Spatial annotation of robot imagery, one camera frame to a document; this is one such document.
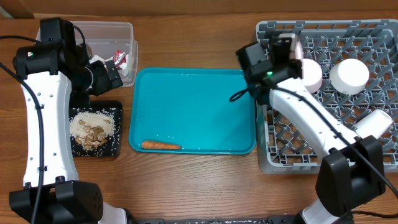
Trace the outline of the red snack wrapper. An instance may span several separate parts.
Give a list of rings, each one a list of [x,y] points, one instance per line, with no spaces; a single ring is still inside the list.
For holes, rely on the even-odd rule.
[[[117,50],[113,56],[113,62],[115,66],[118,68],[124,62],[126,62],[126,55],[127,53]]]

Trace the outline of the pink bowl with food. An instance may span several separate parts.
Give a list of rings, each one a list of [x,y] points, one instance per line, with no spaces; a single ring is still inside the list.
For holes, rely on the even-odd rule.
[[[314,60],[302,59],[302,81],[310,93],[318,91],[322,85],[323,72],[321,66]]]

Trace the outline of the white bowl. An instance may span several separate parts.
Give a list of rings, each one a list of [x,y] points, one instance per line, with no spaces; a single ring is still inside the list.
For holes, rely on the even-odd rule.
[[[343,60],[330,70],[330,81],[335,90],[346,95],[356,95],[369,80],[368,67],[360,60]]]

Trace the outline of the orange carrot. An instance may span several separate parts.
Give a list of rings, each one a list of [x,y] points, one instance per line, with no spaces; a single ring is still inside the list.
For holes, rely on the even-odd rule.
[[[176,144],[170,144],[158,141],[143,141],[141,144],[146,150],[180,150],[182,147]]]

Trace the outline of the white cup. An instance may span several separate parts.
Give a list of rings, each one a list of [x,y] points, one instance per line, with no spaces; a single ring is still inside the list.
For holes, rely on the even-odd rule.
[[[374,110],[356,124],[355,132],[361,138],[374,136],[379,139],[391,126],[392,118],[383,110]]]

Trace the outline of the pink plate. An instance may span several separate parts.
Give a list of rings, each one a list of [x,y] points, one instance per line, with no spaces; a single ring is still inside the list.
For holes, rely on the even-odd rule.
[[[295,45],[294,55],[295,55],[295,59],[297,59],[297,60],[302,60],[304,58],[303,47],[299,40],[297,41],[297,43]]]

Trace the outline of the white tissue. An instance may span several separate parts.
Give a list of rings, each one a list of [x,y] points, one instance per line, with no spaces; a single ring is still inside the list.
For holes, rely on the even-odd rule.
[[[134,59],[129,54],[126,54],[125,57],[122,59],[119,67],[124,77],[127,77],[130,74],[133,62]]]

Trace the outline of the foil ball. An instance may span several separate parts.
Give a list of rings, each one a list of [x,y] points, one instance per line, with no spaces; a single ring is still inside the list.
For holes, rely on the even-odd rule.
[[[96,61],[100,61],[100,62],[102,62],[102,63],[105,63],[105,59],[101,58],[101,57],[98,56],[98,55],[94,55],[94,56],[89,60],[90,63],[94,63],[94,62],[96,62]]]

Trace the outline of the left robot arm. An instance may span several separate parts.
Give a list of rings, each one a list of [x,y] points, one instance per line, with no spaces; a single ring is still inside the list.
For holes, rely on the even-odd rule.
[[[89,61],[86,44],[75,40],[79,31],[59,17],[43,19],[40,38],[16,52],[11,76],[25,97],[28,157],[24,187],[9,194],[9,205],[29,223],[134,223],[75,167],[69,109],[123,84],[115,64]]]

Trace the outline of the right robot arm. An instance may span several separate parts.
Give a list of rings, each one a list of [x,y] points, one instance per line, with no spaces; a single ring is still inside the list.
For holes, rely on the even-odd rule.
[[[295,58],[295,34],[281,34],[268,58],[253,42],[236,51],[248,87],[259,105],[269,105],[285,116],[310,144],[321,167],[317,199],[296,223],[336,223],[386,191],[382,145],[378,139],[392,124],[382,110],[365,116],[353,131],[341,124],[305,88],[302,61]]]

